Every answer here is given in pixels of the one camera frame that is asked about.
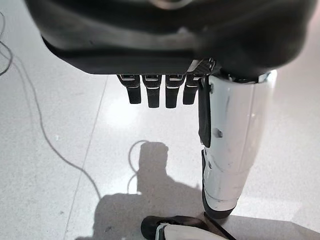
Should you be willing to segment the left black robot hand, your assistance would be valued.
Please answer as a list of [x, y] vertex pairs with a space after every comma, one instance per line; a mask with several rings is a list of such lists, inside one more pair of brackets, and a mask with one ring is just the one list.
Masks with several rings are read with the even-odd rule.
[[46, 47], [89, 74], [116, 75], [131, 104], [198, 102], [202, 202], [227, 218], [255, 161], [277, 68], [301, 52], [315, 0], [28, 0]]

